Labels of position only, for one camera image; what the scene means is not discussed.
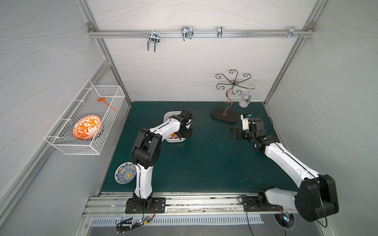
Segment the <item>white plastic storage box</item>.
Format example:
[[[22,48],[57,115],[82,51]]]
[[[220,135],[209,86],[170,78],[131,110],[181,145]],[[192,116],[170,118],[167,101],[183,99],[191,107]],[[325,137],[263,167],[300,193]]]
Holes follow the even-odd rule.
[[[163,121],[166,122],[166,121],[169,121],[169,118],[171,116],[174,116],[174,115],[180,115],[181,114],[181,111],[171,111],[171,112],[167,112],[164,114],[164,117],[163,117]],[[185,138],[174,138],[174,134],[168,136],[166,138],[166,141],[168,143],[181,143],[181,142],[184,142],[186,139]]]

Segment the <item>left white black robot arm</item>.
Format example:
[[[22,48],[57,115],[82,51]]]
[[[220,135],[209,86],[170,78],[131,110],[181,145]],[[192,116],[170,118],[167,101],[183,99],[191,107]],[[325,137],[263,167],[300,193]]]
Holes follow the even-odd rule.
[[[143,208],[149,208],[152,196],[153,168],[160,157],[163,141],[171,136],[189,139],[193,129],[189,127],[193,121],[193,114],[182,110],[178,115],[171,115],[162,124],[139,131],[132,148],[132,163],[136,167],[136,189],[132,199]]]

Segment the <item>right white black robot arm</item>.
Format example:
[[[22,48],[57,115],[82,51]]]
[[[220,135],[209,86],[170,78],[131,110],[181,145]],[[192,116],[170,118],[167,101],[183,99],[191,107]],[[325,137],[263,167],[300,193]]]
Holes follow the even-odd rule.
[[[247,140],[273,160],[293,180],[298,191],[266,187],[258,192],[254,202],[262,210],[289,208],[313,222],[339,212],[339,201],[335,180],[330,175],[321,175],[290,153],[274,136],[265,131],[231,128],[232,139]]]

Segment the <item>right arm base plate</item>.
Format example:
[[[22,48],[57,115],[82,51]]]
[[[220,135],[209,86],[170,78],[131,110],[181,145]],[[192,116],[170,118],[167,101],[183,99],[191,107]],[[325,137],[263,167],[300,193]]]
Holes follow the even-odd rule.
[[[258,211],[276,211],[282,212],[283,207],[279,205],[272,205],[268,201],[260,196],[247,196],[241,195],[238,197],[238,202],[242,204],[245,212],[258,212]]]

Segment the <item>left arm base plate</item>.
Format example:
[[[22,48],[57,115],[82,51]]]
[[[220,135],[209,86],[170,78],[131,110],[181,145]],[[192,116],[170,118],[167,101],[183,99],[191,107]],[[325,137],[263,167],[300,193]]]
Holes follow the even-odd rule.
[[[129,198],[126,203],[125,214],[165,213],[166,198]]]

